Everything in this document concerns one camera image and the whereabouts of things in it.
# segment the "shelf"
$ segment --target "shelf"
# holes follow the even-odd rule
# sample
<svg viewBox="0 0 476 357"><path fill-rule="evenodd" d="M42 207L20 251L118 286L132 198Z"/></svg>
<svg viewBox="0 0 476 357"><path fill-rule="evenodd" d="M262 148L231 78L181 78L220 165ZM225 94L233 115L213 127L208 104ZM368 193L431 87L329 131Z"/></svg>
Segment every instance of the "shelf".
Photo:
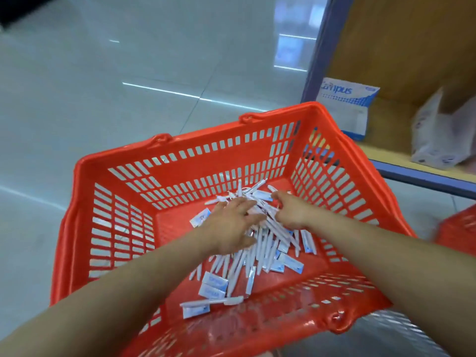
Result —
<svg viewBox="0 0 476 357"><path fill-rule="evenodd" d="M371 160L476 183L461 166L440 170L410 161L411 121L418 108L376 98L369 109L367 134L359 147Z"/></svg>

